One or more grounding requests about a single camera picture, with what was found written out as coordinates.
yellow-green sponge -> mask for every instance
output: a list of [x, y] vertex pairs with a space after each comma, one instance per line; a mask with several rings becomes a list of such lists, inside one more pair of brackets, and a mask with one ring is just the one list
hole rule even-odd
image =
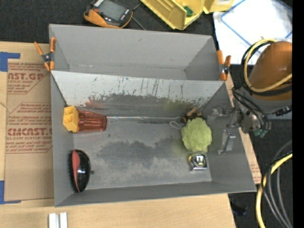
[[181, 136], [185, 147], [193, 152], [206, 153], [212, 142], [211, 129], [201, 118], [188, 120], [186, 126], [181, 129]]

gray box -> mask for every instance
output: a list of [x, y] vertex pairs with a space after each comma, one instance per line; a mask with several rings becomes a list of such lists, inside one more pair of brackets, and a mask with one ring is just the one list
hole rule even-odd
[[[232, 150], [219, 154], [231, 109], [219, 81], [211, 36], [50, 25], [55, 37], [51, 71], [55, 206], [256, 191], [238, 129]], [[107, 128], [71, 133], [65, 106], [105, 114]], [[199, 107], [212, 130], [206, 170], [191, 171], [179, 129]], [[86, 152], [90, 182], [74, 193], [68, 154]]]

blue tape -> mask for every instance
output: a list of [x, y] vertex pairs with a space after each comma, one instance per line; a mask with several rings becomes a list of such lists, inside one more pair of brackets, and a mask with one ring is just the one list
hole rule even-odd
[[19, 59], [20, 53], [0, 52], [0, 71], [8, 71], [8, 59]]
[[0, 180], [0, 204], [6, 203], [20, 203], [21, 201], [4, 201], [4, 181]]

green object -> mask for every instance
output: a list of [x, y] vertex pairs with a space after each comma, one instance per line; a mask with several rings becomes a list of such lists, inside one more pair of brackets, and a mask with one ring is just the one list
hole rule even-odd
[[255, 137], [260, 137], [260, 138], [263, 138], [265, 136], [266, 133], [268, 133], [268, 130], [267, 129], [256, 129], [255, 131], [253, 131]]
[[190, 17], [190, 16], [192, 16], [192, 14], [193, 14], [193, 11], [191, 10], [191, 9], [189, 9], [187, 6], [185, 6], [184, 7], [184, 9], [186, 10], [186, 12], [187, 12], [187, 17]]
[[188, 120], [186, 126], [181, 129], [181, 136], [185, 147], [193, 152], [206, 153], [212, 142], [211, 129], [201, 118]]

orange clamp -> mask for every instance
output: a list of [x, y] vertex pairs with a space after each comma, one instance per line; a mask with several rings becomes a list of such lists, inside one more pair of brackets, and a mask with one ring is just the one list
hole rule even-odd
[[55, 43], [56, 43], [56, 38], [52, 37], [51, 38], [51, 42], [50, 42], [50, 52], [48, 54], [43, 54], [40, 46], [38, 45], [37, 42], [34, 42], [34, 45], [36, 46], [36, 49], [38, 51], [38, 53], [41, 55], [43, 61], [44, 61], [44, 66], [46, 67], [46, 69], [49, 70], [53, 70], [54, 69], [54, 62], [52, 61], [52, 54], [55, 52]]
[[221, 81], [228, 79], [228, 68], [230, 67], [231, 56], [227, 56], [224, 61], [222, 50], [217, 51], [218, 64], [219, 64], [219, 78]]

